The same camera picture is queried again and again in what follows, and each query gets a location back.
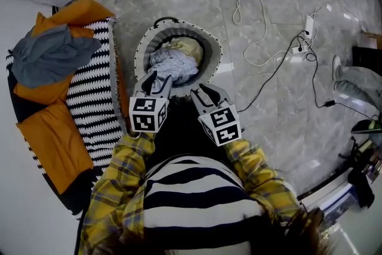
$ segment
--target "laundry basket handle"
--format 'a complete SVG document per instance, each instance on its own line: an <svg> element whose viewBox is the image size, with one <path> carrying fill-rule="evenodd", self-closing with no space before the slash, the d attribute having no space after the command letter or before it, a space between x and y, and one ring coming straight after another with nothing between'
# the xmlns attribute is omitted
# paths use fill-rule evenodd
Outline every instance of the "laundry basket handle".
<svg viewBox="0 0 382 255"><path fill-rule="evenodd" d="M179 22L179 19L176 19L175 17L166 16L166 17L162 17L160 19L157 19L157 21L154 22L154 28L158 27L158 23L160 21L163 21L163 20L166 20L166 19L171 19L174 23L178 23Z"/></svg>

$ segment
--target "orange cushion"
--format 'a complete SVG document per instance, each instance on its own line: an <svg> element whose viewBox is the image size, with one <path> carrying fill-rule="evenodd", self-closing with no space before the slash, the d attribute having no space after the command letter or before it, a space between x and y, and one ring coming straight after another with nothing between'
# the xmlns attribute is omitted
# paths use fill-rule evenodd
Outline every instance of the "orange cushion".
<svg viewBox="0 0 382 255"><path fill-rule="evenodd" d="M16 126L59 194L69 187L78 174L93 167L81 135L63 102L47 106Z"/></svg>
<svg viewBox="0 0 382 255"><path fill-rule="evenodd" d="M49 30L51 28L61 25L60 23L55 23L50 19L46 18L40 12L37 13L36 25L33 28L32 36L39 35L40 33ZM82 27L69 26L70 33L74 38L92 38L94 31L92 29L86 29Z"/></svg>
<svg viewBox="0 0 382 255"><path fill-rule="evenodd" d="M94 0L77 0L62 8L49 19L56 24L70 24L72 26L86 26L106 17L115 16L107 8Z"/></svg>
<svg viewBox="0 0 382 255"><path fill-rule="evenodd" d="M68 76L65 80L58 83L39 86L36 88L27 88L17 83L13 89L13 93L21 98L41 103L42 105L51 105L58 99L66 100L67 89L74 74Z"/></svg>

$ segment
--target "light blue cloth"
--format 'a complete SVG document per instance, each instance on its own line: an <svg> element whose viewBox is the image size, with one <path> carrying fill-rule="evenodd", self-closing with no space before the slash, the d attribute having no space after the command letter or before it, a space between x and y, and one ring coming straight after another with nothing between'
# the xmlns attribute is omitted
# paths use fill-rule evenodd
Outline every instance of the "light blue cloth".
<svg viewBox="0 0 382 255"><path fill-rule="evenodd" d="M181 85L199 72L196 60L180 50L159 49L150 54L149 72L157 71L156 79L152 85L152 92L161 90L168 76L172 76L172 83Z"/></svg>
<svg viewBox="0 0 382 255"><path fill-rule="evenodd" d="M73 38L67 24L33 37L30 33L14 47L12 65L17 82L28 88L64 80L101 48L98 39Z"/></svg>

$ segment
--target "black and white striped shirt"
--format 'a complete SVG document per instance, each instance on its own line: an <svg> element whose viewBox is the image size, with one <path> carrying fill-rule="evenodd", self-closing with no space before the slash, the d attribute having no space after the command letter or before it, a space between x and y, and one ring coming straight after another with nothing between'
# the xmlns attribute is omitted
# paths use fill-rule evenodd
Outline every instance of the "black and white striped shirt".
<svg viewBox="0 0 382 255"><path fill-rule="evenodd" d="M167 160L147 172L145 238L171 254L250 254L263 213L223 163L203 156Z"/></svg>

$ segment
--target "beige cloth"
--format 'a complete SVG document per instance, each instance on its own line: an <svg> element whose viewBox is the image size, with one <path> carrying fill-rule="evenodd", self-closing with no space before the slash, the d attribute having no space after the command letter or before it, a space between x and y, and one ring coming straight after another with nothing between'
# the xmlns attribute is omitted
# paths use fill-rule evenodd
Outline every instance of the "beige cloth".
<svg viewBox="0 0 382 255"><path fill-rule="evenodd" d="M197 67L202 63L203 49L199 43L192 38L173 38L171 43L163 44L162 48L182 51L185 55L193 57L196 60Z"/></svg>

